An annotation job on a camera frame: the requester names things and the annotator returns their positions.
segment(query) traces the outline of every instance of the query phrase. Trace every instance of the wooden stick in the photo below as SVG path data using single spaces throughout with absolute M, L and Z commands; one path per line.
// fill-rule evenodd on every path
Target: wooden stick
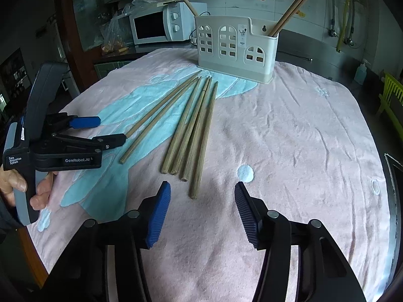
M 132 154 L 134 149 L 138 147 L 142 139 L 148 134 L 148 132 L 154 127 L 154 125 L 161 119 L 161 117 L 172 107 L 172 105 L 182 96 L 183 93 L 186 92 L 186 90 L 193 84 L 192 80 L 190 83 L 188 83 L 182 90 L 178 92 L 177 95 L 174 96 L 174 98 L 168 102 L 168 104 L 158 113 L 158 115 L 155 116 L 155 118 L 147 125 L 147 127 L 136 137 L 136 139 L 133 141 L 133 143 L 130 145 L 130 147 L 127 149 L 127 151 L 122 155 L 122 157 L 119 160 L 120 164 L 124 164 L 127 160 L 127 158 Z
M 202 78 L 199 77 L 197 84 L 196 84 L 195 88 L 193 89 L 193 92 L 190 95 L 189 100 L 187 101 L 187 104 L 182 113 L 181 119 L 179 120 L 178 126 L 176 127 L 175 134 L 169 145 L 168 152 L 166 153 L 164 163 L 162 164 L 161 173 L 168 173 L 169 168 L 171 167 L 172 158 L 175 156 L 175 152 L 177 151 L 178 145 L 181 142 L 183 131 L 185 130 L 186 119 L 189 114 L 190 108 L 193 104 L 193 100 L 195 99 L 195 95 L 196 95 L 196 92 L 199 88 L 201 81 L 202 81 Z
M 207 111 L 207 100 L 208 100 L 208 91 L 210 89 L 211 77 L 208 82 L 206 92 L 203 97 L 203 102 L 201 103 L 199 114 L 197 115 L 196 125 L 193 130 L 192 140 L 190 143 L 189 153 L 187 154 L 187 159 L 185 163 L 185 167 L 183 168 L 183 173 L 181 176 L 182 181 L 187 181 L 189 179 L 190 172 L 192 171 L 194 160 L 197 154 L 197 148 L 199 145 L 199 138 L 202 135 L 202 126 L 204 121 L 204 115 Z
M 201 139 L 200 144 L 199 159 L 197 159 L 196 171 L 192 181 L 192 187 L 189 192 L 189 196 L 191 199 L 197 198 L 197 193 L 200 187 L 200 181 L 202 179 L 201 175 L 203 172 L 204 157 L 206 155 L 206 147 L 208 141 L 208 133 L 210 131 L 211 118 L 213 116 L 214 102 L 216 101 L 217 86 L 218 82 L 214 84 L 213 94 L 211 95 L 210 104 L 208 106 L 206 125 L 204 126 L 203 138 Z
M 283 25 L 283 22 L 290 16 L 295 13 L 295 10 L 299 3 L 302 0 L 294 0 L 293 4 L 287 9 L 285 14 L 283 14 L 283 17 L 277 22 L 277 24 L 272 28 L 272 30 L 269 32 L 269 36 L 275 37 L 275 32 Z
M 183 2 L 185 2 L 185 4 L 187 5 L 187 7 L 190 9 L 190 11 L 192 11 L 192 14 L 195 16 L 195 17 L 198 17 L 198 13 L 197 13 L 197 11 L 196 11 L 196 9 L 192 6 L 192 4 L 189 2 L 189 0 L 183 0 Z
M 201 70 L 199 70 L 198 72 L 195 72 L 190 78 L 188 78 L 187 80 L 185 80 L 181 85 L 179 85 L 176 88 L 173 88 L 170 92 L 168 92 L 165 96 L 162 97 L 161 101 L 154 107 L 152 108 L 144 117 L 142 117 L 142 119 L 140 119 L 127 133 L 126 133 L 126 137 L 129 138 L 130 136 L 132 136 L 136 130 L 138 130 L 140 128 L 140 126 L 142 124 L 144 124 L 152 115 L 154 115 L 154 113 L 160 109 L 160 107 L 162 107 L 172 96 L 174 96 L 180 89 L 182 89 L 183 87 L 185 87 L 187 84 L 189 84 L 191 81 L 193 81 L 196 76 L 201 72 Z
M 299 5 L 296 7 L 295 10 L 299 10 L 299 9 L 301 8 L 301 6 L 302 6 L 305 2 L 306 2 L 306 0 L 302 0 L 302 1 L 299 3 Z M 281 24 L 281 26 L 279 27 L 279 29 L 276 30 L 276 32 L 275 32 L 275 34 L 273 35 L 273 37 L 276 37 L 276 36 L 277 36 L 277 34 L 283 29 L 283 27 L 285 26 L 285 24 L 289 22 L 289 20 L 293 17 L 293 15 L 294 15 L 294 14 L 291 14 L 291 15 Z
M 211 82 L 211 77 L 207 77 L 206 82 L 204 83 L 203 89 L 200 93 L 199 99 L 197 101 L 197 104 L 195 106 L 195 109 L 193 111 L 192 118 L 190 118 L 186 131 L 185 131 L 185 134 L 183 135 L 182 143 L 181 143 L 181 146 L 179 147 L 179 151 L 178 151 L 177 157 L 175 159 L 174 165 L 171 168 L 170 173 L 172 175 L 176 175 L 179 171 L 179 168 L 182 163 L 182 159 L 186 153 L 187 143 L 189 142 L 190 135 L 192 134 L 193 127 L 196 123 L 197 115 L 199 114 L 200 106 L 202 105 L 202 101 L 203 101 L 207 86 L 209 85 L 210 82 Z

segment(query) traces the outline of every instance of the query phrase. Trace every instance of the hand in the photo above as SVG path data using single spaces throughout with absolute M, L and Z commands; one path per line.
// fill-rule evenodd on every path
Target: hand
M 46 207 L 49 201 L 49 195 L 53 186 L 53 176 L 56 172 L 49 171 L 36 188 L 36 195 L 31 197 L 29 201 L 34 210 L 41 210 Z M 0 194 L 3 195 L 5 201 L 10 207 L 15 207 L 15 198 L 13 188 L 21 192 L 27 190 L 27 182 L 15 169 L 4 171 L 3 165 L 0 167 Z

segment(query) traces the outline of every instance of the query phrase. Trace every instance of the person's arm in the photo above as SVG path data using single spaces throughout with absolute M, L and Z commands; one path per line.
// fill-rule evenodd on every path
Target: person's arm
M 54 174 L 49 172 L 38 184 L 37 194 L 31 197 L 29 201 L 34 210 L 41 210 L 46 207 L 52 190 L 53 176 Z M 4 171 L 2 165 L 0 167 L 0 243 L 9 231 L 23 227 L 17 217 L 14 188 L 25 192 L 27 182 L 17 170 Z

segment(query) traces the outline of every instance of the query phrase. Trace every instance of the pink blanket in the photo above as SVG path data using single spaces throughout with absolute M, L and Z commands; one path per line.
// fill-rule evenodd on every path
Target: pink blanket
M 169 77 L 187 68 L 193 72 L 196 60 L 196 50 L 157 50 L 112 71 L 64 111 L 95 116 L 157 75 Z M 79 133 L 84 137 L 96 134 L 97 130 Z M 343 85 L 276 63 L 270 84 L 218 98 L 195 201 L 187 196 L 188 183 L 159 172 L 169 142 L 164 141 L 128 171 L 126 210 L 154 195 L 163 180 L 172 187 L 160 239 L 151 250 L 142 252 L 153 301 L 252 300 L 264 251 L 254 250 L 247 241 L 234 202 L 241 165 L 249 165 L 254 172 L 253 180 L 245 184 L 249 193 L 269 209 L 292 221 L 307 223 L 316 218 L 323 222 L 349 261 L 366 299 L 372 300 L 388 250 L 386 183 L 364 117 Z M 90 218 L 79 203 L 60 206 L 77 177 L 76 171 L 60 172 L 49 206 L 29 226 L 48 271 L 79 226 Z M 292 252 L 287 301 L 294 301 L 297 282 L 296 249 Z

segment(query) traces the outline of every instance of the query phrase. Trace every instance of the sleeve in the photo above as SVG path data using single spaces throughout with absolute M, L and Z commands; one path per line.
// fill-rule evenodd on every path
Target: sleeve
M 8 232 L 23 227 L 18 221 L 17 209 L 8 208 L 5 201 L 0 197 L 0 243 L 2 243 Z

